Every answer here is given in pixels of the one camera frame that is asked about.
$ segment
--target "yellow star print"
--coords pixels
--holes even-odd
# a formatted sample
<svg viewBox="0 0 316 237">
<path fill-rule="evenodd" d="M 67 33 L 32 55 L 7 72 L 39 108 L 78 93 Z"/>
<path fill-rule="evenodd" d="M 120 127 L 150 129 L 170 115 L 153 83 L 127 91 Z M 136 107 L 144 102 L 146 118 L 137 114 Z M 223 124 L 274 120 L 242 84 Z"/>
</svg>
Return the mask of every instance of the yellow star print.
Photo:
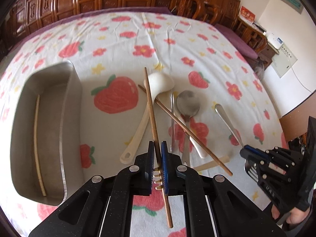
<svg viewBox="0 0 316 237">
<path fill-rule="evenodd" d="M 223 68 L 226 72 L 230 72 L 230 68 L 229 68 L 227 65 L 224 65 L 222 68 Z"/>
<path fill-rule="evenodd" d="M 124 144 L 126 146 L 128 146 L 131 143 L 132 140 L 133 140 L 133 136 L 128 141 L 124 142 Z"/>
<path fill-rule="evenodd" d="M 101 71 L 104 69 L 105 67 L 103 67 L 101 63 L 98 63 L 96 67 L 92 68 L 92 74 L 101 75 Z"/>
<path fill-rule="evenodd" d="M 243 84 L 244 84 L 244 86 L 246 86 L 246 87 L 248 87 L 248 86 L 249 86 L 249 84 L 248 84 L 248 82 L 247 82 L 246 80 L 242 81 L 242 83 L 243 83 Z"/>
<path fill-rule="evenodd" d="M 162 71 L 162 69 L 164 68 L 165 66 L 162 65 L 161 62 L 157 63 L 156 65 L 154 65 L 154 69 L 157 70 L 157 71 Z"/>
<path fill-rule="evenodd" d="M 252 195 L 252 201 L 255 201 L 256 198 L 258 198 L 259 195 L 258 195 L 258 191 L 255 191 L 255 193 Z"/>
</svg>

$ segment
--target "bed sheet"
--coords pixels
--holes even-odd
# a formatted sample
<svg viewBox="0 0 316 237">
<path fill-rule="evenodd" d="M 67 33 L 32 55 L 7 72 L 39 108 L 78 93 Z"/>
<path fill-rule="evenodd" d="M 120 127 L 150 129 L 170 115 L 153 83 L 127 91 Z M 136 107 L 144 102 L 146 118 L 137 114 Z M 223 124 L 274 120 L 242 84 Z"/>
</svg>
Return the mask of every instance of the bed sheet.
<svg viewBox="0 0 316 237">
<path fill-rule="evenodd" d="M 149 73 L 171 75 L 175 95 L 186 89 L 197 93 L 202 104 L 190 121 L 191 128 L 218 157 L 230 156 L 227 166 L 233 177 L 220 167 L 201 174 L 220 173 L 259 208 L 267 206 L 268 198 L 244 171 L 236 139 L 214 111 L 216 103 L 222 104 L 244 144 L 262 150 L 286 147 L 274 107 L 245 59 L 209 24 L 155 13 L 108 13 L 64 23 L 28 40 L 0 81 L 0 205 L 21 236 L 28 236 L 55 207 L 19 196 L 12 184 L 10 140 L 15 108 L 31 74 L 64 60 L 72 61 L 83 86 L 80 152 L 86 181 L 96 174 L 116 175 L 126 167 L 119 157 L 146 107 L 146 95 L 137 90 L 137 84 L 143 83 L 147 67 Z M 129 88 L 117 91 L 121 84 Z M 108 95 L 97 95 L 105 90 Z M 157 106 L 155 115 L 160 140 L 170 142 L 170 119 Z M 147 127 L 138 154 L 147 151 L 151 140 Z M 184 132 L 177 126 L 175 130 L 175 153 L 181 154 Z M 192 167 L 212 160 L 201 159 L 190 149 Z M 173 229 L 166 224 L 161 192 L 153 189 L 150 197 L 135 197 L 131 236 L 185 236 L 182 198 L 170 197 L 170 204 Z"/>
</svg>

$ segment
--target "purple pillow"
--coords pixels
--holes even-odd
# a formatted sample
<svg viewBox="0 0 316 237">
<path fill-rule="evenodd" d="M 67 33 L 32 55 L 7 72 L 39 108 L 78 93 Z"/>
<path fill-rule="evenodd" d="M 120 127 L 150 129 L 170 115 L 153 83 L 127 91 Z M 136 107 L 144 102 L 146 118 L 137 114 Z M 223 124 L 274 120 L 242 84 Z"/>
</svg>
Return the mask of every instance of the purple pillow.
<svg viewBox="0 0 316 237">
<path fill-rule="evenodd" d="M 222 26 L 220 24 L 215 25 L 216 29 L 221 32 L 223 36 L 225 36 L 229 42 L 243 55 L 244 57 L 248 57 L 256 60 L 258 58 L 258 54 L 249 47 L 234 31 L 230 28 Z"/>
</svg>

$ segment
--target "metal tray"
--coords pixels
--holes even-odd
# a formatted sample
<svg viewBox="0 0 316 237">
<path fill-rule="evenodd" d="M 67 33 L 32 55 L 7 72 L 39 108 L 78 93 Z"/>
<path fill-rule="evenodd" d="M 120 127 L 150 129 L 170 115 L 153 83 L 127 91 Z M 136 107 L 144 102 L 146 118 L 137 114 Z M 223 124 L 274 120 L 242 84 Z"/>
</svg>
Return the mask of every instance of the metal tray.
<svg viewBox="0 0 316 237">
<path fill-rule="evenodd" d="M 70 61 L 37 71 L 26 81 L 15 112 L 10 149 L 12 182 L 21 196 L 57 206 L 83 185 L 81 94 L 82 86 Z M 37 95 L 37 147 L 46 197 L 40 189 L 34 156 Z"/>
</svg>

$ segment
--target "screw head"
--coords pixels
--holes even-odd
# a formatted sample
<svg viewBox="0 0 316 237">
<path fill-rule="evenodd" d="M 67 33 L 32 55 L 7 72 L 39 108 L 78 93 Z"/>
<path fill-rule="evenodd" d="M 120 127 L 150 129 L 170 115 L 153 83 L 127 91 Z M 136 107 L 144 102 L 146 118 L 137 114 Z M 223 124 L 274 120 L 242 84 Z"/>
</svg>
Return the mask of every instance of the screw head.
<svg viewBox="0 0 316 237">
<path fill-rule="evenodd" d="M 177 167 L 177 170 L 178 171 L 180 171 L 180 172 L 184 172 L 184 171 L 186 171 L 186 166 L 185 165 L 179 165 L 178 167 Z"/>
<path fill-rule="evenodd" d="M 216 182 L 219 182 L 219 183 L 222 183 L 222 182 L 225 181 L 225 177 L 223 177 L 222 175 L 217 175 L 217 176 L 215 177 L 215 181 L 216 181 Z"/>
<path fill-rule="evenodd" d="M 92 177 L 92 182 L 93 183 L 99 183 L 101 182 L 102 177 L 100 177 L 99 175 L 95 175 L 94 177 Z"/>
<path fill-rule="evenodd" d="M 137 165 L 130 166 L 130 171 L 131 172 L 137 172 L 138 170 L 139 170 L 139 166 L 137 166 Z"/>
</svg>

